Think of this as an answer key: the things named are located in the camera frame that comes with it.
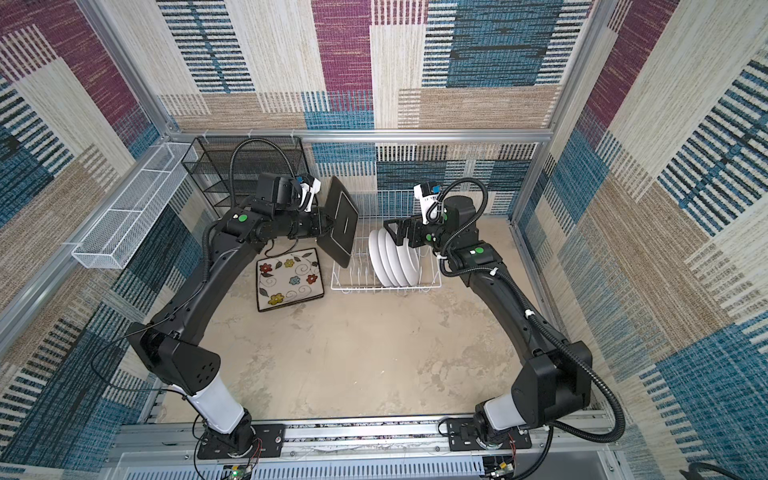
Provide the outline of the white round printed plate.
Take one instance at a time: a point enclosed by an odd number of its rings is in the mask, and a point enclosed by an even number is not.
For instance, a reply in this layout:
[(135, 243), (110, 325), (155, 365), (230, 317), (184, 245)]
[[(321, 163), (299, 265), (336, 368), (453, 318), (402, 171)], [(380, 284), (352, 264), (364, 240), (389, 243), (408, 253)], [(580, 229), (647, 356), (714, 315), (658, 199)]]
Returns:
[(378, 246), (378, 231), (372, 230), (368, 236), (368, 252), (376, 277), (383, 287), (391, 287), (392, 283), (384, 269)]

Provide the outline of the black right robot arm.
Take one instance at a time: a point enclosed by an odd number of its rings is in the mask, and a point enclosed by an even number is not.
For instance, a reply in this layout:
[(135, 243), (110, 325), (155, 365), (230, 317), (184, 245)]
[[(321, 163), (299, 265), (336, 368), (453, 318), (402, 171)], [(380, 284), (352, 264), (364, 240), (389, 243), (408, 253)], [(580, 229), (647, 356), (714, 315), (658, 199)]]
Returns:
[(522, 370), (504, 394), (475, 407), (478, 443), (501, 444), (515, 427), (538, 428), (589, 405), (592, 380), (568, 358), (567, 349), (587, 366), (592, 354), (582, 342), (572, 344), (552, 324), (537, 316), (533, 305), (511, 280), (503, 258), (482, 240), (476, 210), (466, 196), (447, 199), (446, 211), (431, 224), (418, 214), (384, 222), (398, 246), (428, 246), (446, 261), (493, 313), (521, 360)]

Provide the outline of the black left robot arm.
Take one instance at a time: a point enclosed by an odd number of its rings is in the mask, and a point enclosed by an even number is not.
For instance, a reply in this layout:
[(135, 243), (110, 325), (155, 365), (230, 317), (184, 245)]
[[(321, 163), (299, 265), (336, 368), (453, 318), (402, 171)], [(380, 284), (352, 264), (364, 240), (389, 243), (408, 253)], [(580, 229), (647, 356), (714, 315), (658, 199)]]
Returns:
[(127, 339), (147, 370), (182, 394), (219, 434), (230, 435), (249, 419), (220, 378), (220, 356), (200, 343), (234, 281), (267, 243), (312, 238), (327, 229), (315, 200), (320, 189), (310, 175), (260, 175), (255, 194), (205, 227), (202, 258), (176, 295), (147, 324), (128, 327)]

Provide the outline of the black mesh shelf rack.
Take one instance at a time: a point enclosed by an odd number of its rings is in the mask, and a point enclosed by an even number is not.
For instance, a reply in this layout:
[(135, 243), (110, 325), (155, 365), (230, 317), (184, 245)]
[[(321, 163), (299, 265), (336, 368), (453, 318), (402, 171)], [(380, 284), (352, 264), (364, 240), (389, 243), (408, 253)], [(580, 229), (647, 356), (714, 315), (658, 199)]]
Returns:
[(251, 231), (262, 239), (284, 236), (282, 217), (293, 211), (259, 212), (266, 205), (258, 194), (259, 177), (310, 175), (301, 141), (288, 137), (197, 137), (182, 165), (213, 209), (208, 224), (235, 234)]

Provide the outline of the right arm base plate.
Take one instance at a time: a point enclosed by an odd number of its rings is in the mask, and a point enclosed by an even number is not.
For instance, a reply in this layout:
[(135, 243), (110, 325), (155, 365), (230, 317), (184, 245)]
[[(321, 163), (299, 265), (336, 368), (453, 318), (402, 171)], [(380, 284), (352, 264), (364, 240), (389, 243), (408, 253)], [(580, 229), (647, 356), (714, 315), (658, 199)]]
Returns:
[(470, 417), (444, 417), (437, 424), (438, 433), (448, 439), (451, 451), (498, 451), (530, 449), (528, 433), (517, 427), (497, 431)]

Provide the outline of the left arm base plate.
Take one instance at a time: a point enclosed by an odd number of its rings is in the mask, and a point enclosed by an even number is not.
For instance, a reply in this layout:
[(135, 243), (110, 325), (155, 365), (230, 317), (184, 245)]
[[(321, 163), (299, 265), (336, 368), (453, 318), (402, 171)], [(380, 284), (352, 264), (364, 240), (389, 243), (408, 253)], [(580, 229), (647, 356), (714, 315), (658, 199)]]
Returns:
[(285, 424), (242, 424), (229, 434), (207, 428), (196, 459), (277, 458), (282, 452), (285, 430)]

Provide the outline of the aluminium front rail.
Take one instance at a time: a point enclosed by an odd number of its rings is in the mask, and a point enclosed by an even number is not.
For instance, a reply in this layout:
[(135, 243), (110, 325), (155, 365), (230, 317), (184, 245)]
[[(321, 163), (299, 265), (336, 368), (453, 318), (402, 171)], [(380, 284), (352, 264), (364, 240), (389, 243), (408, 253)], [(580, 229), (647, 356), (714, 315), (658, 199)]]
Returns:
[(560, 430), (514, 429), (485, 450), (467, 414), (267, 420), (255, 424), (261, 453), (229, 458), (203, 439), (202, 424), (128, 426), (102, 479), (506, 479), (531, 466), (535, 479), (630, 479), (623, 452)]

